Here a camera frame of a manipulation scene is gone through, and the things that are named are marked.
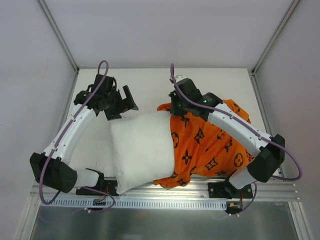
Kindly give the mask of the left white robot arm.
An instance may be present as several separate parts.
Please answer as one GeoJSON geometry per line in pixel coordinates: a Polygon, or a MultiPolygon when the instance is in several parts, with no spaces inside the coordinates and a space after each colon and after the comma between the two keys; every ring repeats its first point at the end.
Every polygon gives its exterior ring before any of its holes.
{"type": "Polygon", "coordinates": [[[94,83],[76,95],[57,136],[41,153],[34,152],[30,157],[39,192],[43,192],[44,187],[60,193],[84,187],[93,195],[104,191],[102,172],[91,168],[74,169],[70,163],[82,135],[101,112],[110,121],[120,119],[121,114],[129,110],[139,109],[127,85],[123,86],[123,91],[124,97],[114,77],[97,74],[94,83]]]}

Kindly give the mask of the orange patterned pillowcase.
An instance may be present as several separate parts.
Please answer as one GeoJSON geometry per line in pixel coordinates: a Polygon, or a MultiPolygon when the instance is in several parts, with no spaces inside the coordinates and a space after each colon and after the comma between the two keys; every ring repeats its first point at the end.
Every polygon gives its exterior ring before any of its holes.
{"type": "Polygon", "coordinates": [[[229,177],[254,158],[238,141],[219,127],[191,113],[170,117],[174,170],[154,180],[163,188],[184,187],[193,175],[229,177]]]}

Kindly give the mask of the white pillow insert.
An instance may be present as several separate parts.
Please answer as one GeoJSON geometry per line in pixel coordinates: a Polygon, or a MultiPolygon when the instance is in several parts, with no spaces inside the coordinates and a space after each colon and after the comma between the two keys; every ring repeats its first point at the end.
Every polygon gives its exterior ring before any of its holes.
{"type": "Polygon", "coordinates": [[[117,194],[172,175],[174,146],[167,111],[112,120],[117,194]]]}

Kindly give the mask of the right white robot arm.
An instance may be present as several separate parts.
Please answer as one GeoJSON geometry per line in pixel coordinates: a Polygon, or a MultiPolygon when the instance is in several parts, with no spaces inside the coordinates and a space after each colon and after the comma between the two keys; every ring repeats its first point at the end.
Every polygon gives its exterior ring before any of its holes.
{"type": "Polygon", "coordinates": [[[266,183],[284,161],[285,140],[251,126],[249,115],[232,100],[201,94],[194,82],[172,77],[170,133],[174,170],[162,187],[187,185],[193,175],[224,177],[213,192],[232,199],[252,183],[266,183]]]}

